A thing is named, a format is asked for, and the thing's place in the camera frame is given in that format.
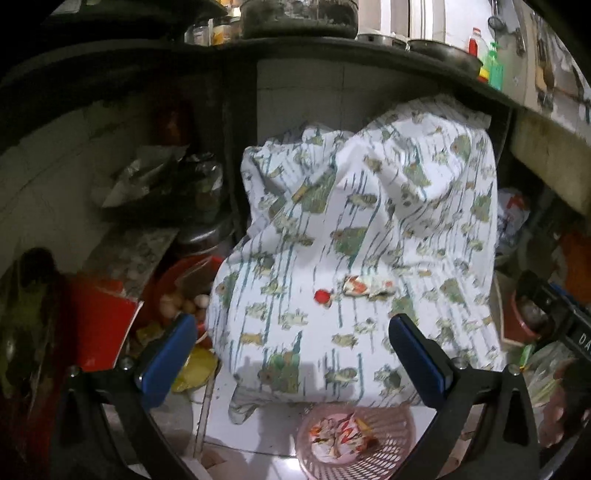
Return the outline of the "red white snack wrapper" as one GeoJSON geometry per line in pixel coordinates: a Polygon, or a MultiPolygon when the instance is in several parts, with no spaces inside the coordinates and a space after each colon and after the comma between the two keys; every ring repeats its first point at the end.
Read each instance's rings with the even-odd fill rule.
{"type": "Polygon", "coordinates": [[[351,297],[374,298],[396,292],[394,280],[379,275],[348,276],[342,284],[342,294],[351,297]]]}

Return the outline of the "small red bottle cap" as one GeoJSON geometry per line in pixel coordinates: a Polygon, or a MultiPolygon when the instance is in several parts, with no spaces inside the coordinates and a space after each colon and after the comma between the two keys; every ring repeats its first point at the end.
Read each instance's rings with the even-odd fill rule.
{"type": "Polygon", "coordinates": [[[315,302],[329,308],[332,305],[332,292],[325,289],[318,289],[314,295],[315,302]]]}

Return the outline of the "black kitchen counter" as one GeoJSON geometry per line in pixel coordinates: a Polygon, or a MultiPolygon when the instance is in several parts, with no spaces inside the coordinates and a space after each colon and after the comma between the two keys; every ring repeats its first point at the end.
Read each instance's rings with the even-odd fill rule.
{"type": "Polygon", "coordinates": [[[508,95],[469,76],[461,69],[441,60],[397,47],[372,45],[356,40],[329,37],[283,37],[243,40],[217,47],[199,47],[180,43],[163,43],[146,39],[104,40],[70,45],[43,52],[29,59],[1,67],[1,81],[17,78],[52,64],[96,54],[129,52],[133,57],[145,55],[157,61],[178,58],[205,60],[315,59],[355,63],[363,66],[398,70],[424,76],[441,86],[456,88],[466,95],[490,100],[509,108],[520,105],[508,95]]]}

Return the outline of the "yellow plastic bag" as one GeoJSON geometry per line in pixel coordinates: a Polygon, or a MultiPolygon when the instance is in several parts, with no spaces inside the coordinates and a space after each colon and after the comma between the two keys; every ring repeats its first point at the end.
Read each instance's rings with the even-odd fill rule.
{"type": "Polygon", "coordinates": [[[202,387],[217,369],[217,357],[211,350],[195,346],[174,380],[171,390],[181,393],[202,387]]]}

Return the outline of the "red plastic bucket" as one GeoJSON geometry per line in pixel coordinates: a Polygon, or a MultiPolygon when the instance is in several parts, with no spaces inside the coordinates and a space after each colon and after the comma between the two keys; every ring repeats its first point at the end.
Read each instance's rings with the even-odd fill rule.
{"type": "Polygon", "coordinates": [[[142,306],[114,279],[69,278],[76,334],[75,365],[84,372],[112,369],[142,306]]]}

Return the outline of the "red plastic basin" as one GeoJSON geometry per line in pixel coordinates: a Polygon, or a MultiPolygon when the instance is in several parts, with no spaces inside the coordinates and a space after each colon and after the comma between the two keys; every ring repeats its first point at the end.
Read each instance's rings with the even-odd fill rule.
{"type": "Polygon", "coordinates": [[[211,293],[213,280],[223,258],[212,255],[190,255],[181,258],[161,276],[153,276],[140,299],[143,302],[135,325],[138,328],[158,325],[168,327],[182,313],[197,314],[197,322],[204,322],[200,295],[211,293]]]}

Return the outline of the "pink perforated plastic basket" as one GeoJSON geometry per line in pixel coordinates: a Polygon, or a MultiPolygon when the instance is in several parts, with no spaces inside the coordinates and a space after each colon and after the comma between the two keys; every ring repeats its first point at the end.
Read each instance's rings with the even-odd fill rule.
{"type": "Polygon", "coordinates": [[[297,431],[295,451],[308,479],[389,479],[415,444],[410,408],[318,404],[297,431]]]}

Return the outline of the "crumpled wrappers in basket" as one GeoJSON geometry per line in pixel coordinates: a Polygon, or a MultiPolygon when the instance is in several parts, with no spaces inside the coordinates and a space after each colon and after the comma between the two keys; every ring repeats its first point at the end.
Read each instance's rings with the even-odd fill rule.
{"type": "Polygon", "coordinates": [[[322,418],[311,426],[308,440],[315,458],[331,464],[353,462],[378,446],[373,430],[355,413],[322,418]]]}

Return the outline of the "white dinosaur print cloth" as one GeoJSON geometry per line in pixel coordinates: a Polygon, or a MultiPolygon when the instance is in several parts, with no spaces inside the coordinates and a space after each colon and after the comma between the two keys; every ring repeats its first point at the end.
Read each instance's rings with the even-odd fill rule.
{"type": "Polygon", "coordinates": [[[387,407],[417,392],[388,340],[407,314],[472,367],[505,364],[489,297],[498,187],[491,117],[447,95],[399,104],[356,132],[311,123],[250,146],[250,224],[221,264],[207,333],[235,380],[240,424],[277,403],[387,407]],[[390,296],[342,294],[348,276],[390,296]],[[315,302],[332,292],[329,308],[315,302]]]}

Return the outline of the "white printed plastic bag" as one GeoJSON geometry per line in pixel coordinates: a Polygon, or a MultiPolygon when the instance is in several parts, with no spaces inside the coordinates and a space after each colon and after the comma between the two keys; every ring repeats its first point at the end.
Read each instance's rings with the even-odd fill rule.
{"type": "Polygon", "coordinates": [[[496,256],[511,255],[517,249],[530,208],[519,190],[502,188],[498,192],[497,213],[496,256]]]}

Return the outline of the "green dish soap bottle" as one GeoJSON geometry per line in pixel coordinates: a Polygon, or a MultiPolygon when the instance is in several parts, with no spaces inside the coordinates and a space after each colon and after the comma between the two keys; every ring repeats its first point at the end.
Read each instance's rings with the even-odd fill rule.
{"type": "Polygon", "coordinates": [[[486,57],[485,69],[489,74],[488,84],[492,88],[501,91],[503,89],[504,66],[500,63],[498,58],[498,44],[496,42],[490,44],[486,57]]]}

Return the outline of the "dark frying pan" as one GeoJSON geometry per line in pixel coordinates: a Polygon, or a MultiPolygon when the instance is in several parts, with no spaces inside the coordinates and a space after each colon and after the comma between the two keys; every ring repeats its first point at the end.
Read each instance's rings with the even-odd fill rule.
{"type": "Polygon", "coordinates": [[[472,78],[480,75],[483,63],[474,55],[443,42],[425,39],[411,39],[408,49],[459,69],[472,78]]]}

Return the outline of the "red capped oil bottle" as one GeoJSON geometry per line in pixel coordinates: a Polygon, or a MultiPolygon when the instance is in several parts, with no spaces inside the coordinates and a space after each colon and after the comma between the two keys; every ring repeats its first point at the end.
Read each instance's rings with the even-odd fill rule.
{"type": "Polygon", "coordinates": [[[468,40],[468,52],[470,55],[477,57],[482,63],[488,55],[488,46],[482,37],[481,29],[474,27],[468,40]]]}

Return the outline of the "yellow spice jar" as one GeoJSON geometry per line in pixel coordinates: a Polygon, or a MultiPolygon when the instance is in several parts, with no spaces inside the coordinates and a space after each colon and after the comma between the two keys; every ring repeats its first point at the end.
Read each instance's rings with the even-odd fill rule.
{"type": "Polygon", "coordinates": [[[232,40],[231,18],[218,17],[212,20],[211,44],[223,45],[232,40]]]}

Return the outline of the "large blackened aluminium pot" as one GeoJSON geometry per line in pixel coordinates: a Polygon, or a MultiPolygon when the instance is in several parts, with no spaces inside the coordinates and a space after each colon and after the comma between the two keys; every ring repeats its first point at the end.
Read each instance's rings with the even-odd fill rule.
{"type": "Polygon", "coordinates": [[[356,1],[250,0],[240,6],[242,37],[281,36],[354,39],[359,29],[356,1]]]}

